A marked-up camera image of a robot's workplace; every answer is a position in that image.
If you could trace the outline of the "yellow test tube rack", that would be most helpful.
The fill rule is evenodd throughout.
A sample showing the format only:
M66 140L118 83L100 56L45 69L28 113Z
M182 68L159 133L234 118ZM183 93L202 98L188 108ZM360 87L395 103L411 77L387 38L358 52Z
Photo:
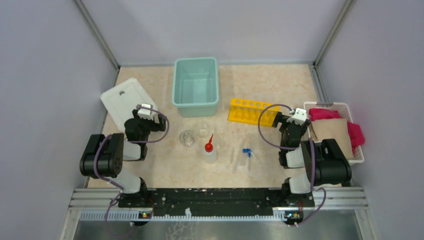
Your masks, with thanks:
M227 120L242 124L257 125L259 116L262 111L272 105L268 102L253 101L241 98L232 98ZM277 112L280 111L279 106L270 107L261 117L260 125L271 127Z

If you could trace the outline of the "clear test tube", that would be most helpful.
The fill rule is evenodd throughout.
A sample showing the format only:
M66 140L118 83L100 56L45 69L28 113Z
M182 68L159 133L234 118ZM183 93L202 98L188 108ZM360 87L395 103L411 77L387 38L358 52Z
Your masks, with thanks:
M233 153L232 153L232 163L233 163L233 167L232 167L232 172L235 174L237 172L238 166L239 166L239 149L238 148L233 148Z

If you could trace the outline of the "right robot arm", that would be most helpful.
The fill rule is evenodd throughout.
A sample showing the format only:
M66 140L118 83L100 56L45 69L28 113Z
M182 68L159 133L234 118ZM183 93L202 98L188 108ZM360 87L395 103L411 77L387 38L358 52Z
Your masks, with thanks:
M272 127L281 124L279 163L285 169L304 171L287 178L282 185L281 199L287 206L295 206L311 188L325 184L337 185L348 182L352 177L351 167L334 138L319 141L302 140L312 123L305 113L300 117L287 116L278 112Z

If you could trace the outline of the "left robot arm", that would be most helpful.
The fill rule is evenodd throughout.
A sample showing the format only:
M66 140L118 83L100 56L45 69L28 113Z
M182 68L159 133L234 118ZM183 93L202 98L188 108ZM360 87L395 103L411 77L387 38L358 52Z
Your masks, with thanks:
M155 110L151 119L143 118L137 109L124 123L124 133L90 136L79 162L83 176L100 179L119 189L118 199L130 199L138 207L149 203L150 192L141 177L124 167L125 161L144 161L152 132L169 131L169 119Z

